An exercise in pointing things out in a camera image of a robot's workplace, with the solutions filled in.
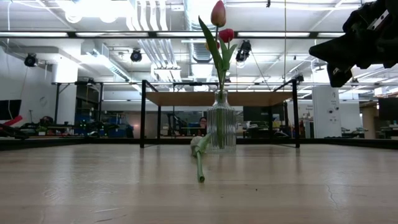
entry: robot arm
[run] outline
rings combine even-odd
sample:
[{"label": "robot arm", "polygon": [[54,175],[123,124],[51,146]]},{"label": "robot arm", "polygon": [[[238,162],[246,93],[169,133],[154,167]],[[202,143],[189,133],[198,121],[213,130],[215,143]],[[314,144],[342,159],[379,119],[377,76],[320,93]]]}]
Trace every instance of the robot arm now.
[{"label": "robot arm", "polygon": [[328,63],[332,87],[342,87],[352,78],[356,65],[391,68],[398,63],[398,1],[377,0],[351,13],[343,25],[345,35],[310,48],[310,55]]}]

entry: pink tulip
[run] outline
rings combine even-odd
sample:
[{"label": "pink tulip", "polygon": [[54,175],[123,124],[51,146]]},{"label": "pink tulip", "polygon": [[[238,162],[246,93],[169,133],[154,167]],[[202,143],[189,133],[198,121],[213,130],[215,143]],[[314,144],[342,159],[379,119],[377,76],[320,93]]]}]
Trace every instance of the pink tulip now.
[{"label": "pink tulip", "polygon": [[224,43],[229,43],[231,40],[234,39],[234,30],[232,29],[225,29],[221,30],[218,33],[218,37],[224,41]]},{"label": "pink tulip", "polygon": [[223,27],[226,24],[226,12],[223,1],[218,1],[211,12],[211,23],[217,27]]}]

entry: wooden tabletop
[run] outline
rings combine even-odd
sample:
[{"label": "wooden tabletop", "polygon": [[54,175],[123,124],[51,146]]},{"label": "wooden tabletop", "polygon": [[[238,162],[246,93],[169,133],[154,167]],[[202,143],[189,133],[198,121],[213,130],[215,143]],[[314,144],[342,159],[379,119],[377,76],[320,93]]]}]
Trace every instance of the wooden tabletop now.
[{"label": "wooden tabletop", "polygon": [[[213,92],[148,92],[148,100],[158,106],[211,106],[215,102]],[[292,97],[291,92],[231,92],[231,106],[273,106]]]},{"label": "wooden tabletop", "polygon": [[395,223],[398,152],[75,145],[0,152],[2,223]]}]

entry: glass vase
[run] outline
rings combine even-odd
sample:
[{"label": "glass vase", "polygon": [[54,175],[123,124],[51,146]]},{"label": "glass vase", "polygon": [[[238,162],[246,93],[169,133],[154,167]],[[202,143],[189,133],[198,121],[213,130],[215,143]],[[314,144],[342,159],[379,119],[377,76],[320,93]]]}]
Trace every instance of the glass vase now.
[{"label": "glass vase", "polygon": [[207,110],[207,133],[211,134],[207,153],[236,150],[236,114],[227,101],[226,90],[215,92],[215,102]]}]

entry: computer screen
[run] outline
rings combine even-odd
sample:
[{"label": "computer screen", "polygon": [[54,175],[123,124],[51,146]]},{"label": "computer screen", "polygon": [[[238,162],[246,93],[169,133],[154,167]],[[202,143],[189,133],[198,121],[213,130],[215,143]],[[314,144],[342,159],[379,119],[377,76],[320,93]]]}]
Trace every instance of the computer screen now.
[{"label": "computer screen", "polygon": [[379,99],[379,119],[384,121],[398,120],[398,98]]},{"label": "computer screen", "polygon": [[14,119],[19,115],[20,108],[21,100],[0,100],[0,120]]},{"label": "computer screen", "polygon": [[[268,106],[244,106],[243,107],[243,120],[244,121],[268,121]],[[278,119],[284,121],[284,106],[275,105],[272,106],[272,117],[273,120]]]}]

